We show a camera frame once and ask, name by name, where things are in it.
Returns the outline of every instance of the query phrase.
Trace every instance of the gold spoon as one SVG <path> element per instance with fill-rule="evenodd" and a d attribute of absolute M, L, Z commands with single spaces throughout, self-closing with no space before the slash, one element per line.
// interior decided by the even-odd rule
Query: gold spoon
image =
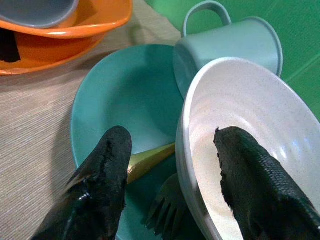
<path fill-rule="evenodd" d="M 128 167 L 128 184 L 148 173 L 154 166 L 174 154 L 175 150 L 176 144 L 171 143 L 131 155 Z"/>

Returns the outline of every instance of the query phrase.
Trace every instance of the teal bowl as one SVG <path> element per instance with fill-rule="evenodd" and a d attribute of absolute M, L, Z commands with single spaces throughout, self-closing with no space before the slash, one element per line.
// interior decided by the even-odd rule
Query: teal bowl
<path fill-rule="evenodd" d="M 106 130 L 121 125 L 132 137 L 132 154 L 176 141 L 183 107 L 173 69 L 173 47 L 140 45 L 117 51 L 100 61 L 76 94 L 70 125 L 77 167 Z M 118 240 L 160 240 L 145 227 L 149 208 L 163 183 L 177 172 L 171 156 L 126 188 Z M 178 240 L 204 240 L 189 212 Z"/>

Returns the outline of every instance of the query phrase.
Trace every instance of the dark fork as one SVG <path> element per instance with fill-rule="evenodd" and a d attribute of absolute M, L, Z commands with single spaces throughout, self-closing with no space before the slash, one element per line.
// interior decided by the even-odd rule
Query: dark fork
<path fill-rule="evenodd" d="M 150 207 L 145 224 L 151 228 L 156 220 L 154 233 L 158 235 L 162 231 L 164 240 L 173 240 L 177 236 L 186 209 L 187 204 L 180 188 L 178 174 L 175 173 L 162 185 Z"/>

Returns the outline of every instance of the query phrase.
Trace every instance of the green surface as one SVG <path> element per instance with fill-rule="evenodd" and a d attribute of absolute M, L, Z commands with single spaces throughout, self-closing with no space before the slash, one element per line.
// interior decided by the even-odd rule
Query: green surface
<path fill-rule="evenodd" d="M 145 0 L 181 30 L 185 15 L 201 0 Z M 219 0 L 233 22 L 257 16 L 277 32 L 283 49 L 281 78 L 320 120 L 320 1 L 319 0 Z M 222 26 L 218 16 L 204 10 L 192 15 L 188 32 L 199 33 Z"/>

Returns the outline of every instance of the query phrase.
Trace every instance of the speckled white bowl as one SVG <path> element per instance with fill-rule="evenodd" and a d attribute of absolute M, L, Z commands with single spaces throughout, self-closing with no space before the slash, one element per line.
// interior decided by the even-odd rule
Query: speckled white bowl
<path fill-rule="evenodd" d="M 221 193 L 213 143 L 215 129 L 230 126 L 252 134 L 320 211 L 320 123 L 271 71 L 244 59 L 220 58 L 194 78 L 176 136 L 181 188 L 208 240 L 242 239 Z"/>

